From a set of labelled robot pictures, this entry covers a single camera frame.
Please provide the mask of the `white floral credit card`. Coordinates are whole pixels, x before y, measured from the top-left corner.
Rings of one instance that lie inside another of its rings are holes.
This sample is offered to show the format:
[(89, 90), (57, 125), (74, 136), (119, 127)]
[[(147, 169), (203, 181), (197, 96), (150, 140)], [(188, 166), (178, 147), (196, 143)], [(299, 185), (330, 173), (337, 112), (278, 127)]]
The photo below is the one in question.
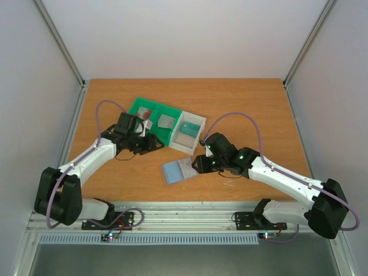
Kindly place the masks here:
[(175, 118), (169, 118), (165, 123), (165, 127), (171, 129), (175, 124)]

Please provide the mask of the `white red circles card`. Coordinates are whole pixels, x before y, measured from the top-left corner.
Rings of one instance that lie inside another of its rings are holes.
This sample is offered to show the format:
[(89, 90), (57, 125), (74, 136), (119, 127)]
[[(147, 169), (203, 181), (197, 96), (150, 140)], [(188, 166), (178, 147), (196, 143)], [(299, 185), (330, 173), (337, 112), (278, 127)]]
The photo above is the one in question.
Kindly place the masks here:
[(149, 109), (141, 106), (141, 107), (138, 108), (138, 110), (136, 112), (136, 115), (138, 117), (144, 117), (145, 114), (148, 113), (149, 111), (150, 111)]

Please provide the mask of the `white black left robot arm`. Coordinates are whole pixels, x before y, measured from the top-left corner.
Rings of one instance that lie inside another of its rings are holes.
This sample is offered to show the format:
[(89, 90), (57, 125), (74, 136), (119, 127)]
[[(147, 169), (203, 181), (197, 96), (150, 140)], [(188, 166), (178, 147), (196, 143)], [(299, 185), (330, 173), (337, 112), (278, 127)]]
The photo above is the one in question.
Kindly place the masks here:
[(87, 220), (103, 229), (117, 221), (114, 205), (108, 201), (82, 197), (82, 186), (106, 162), (121, 151), (144, 155), (164, 148), (165, 144), (150, 133), (151, 122), (121, 113), (117, 123), (100, 132), (95, 142), (74, 160), (58, 167), (47, 167), (40, 176), (34, 211), (46, 217), (47, 227), (71, 225)]

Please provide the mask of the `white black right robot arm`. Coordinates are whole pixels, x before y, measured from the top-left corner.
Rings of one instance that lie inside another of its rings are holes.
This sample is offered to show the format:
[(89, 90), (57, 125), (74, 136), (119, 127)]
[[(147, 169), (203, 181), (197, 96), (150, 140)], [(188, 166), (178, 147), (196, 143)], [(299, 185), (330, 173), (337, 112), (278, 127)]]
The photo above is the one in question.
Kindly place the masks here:
[(265, 183), (296, 200), (293, 204), (262, 199), (253, 211), (258, 227), (276, 223), (306, 225), (326, 239), (334, 239), (342, 230), (348, 207), (339, 182), (303, 177), (269, 161), (254, 149), (237, 149), (220, 133), (207, 138), (203, 146), (205, 154), (198, 155), (191, 164), (199, 174), (228, 171)]

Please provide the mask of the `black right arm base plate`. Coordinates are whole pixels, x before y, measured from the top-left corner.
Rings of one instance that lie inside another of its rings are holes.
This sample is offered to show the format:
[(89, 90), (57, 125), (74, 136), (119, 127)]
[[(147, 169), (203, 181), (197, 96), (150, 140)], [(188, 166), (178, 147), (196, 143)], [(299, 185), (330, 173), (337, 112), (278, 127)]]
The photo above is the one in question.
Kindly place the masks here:
[(256, 220), (252, 212), (235, 212), (231, 216), (238, 231), (279, 231), (287, 230), (286, 223), (270, 223), (265, 219)]

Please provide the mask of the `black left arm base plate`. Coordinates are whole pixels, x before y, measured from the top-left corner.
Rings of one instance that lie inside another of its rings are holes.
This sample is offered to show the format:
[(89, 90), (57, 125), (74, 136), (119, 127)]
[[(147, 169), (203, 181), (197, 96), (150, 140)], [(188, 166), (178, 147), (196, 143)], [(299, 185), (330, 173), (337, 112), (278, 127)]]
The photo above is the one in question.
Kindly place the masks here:
[(135, 213), (128, 212), (114, 212), (111, 220), (84, 220), (82, 222), (82, 230), (91, 231), (109, 231), (109, 230), (123, 230), (130, 231), (135, 224)]

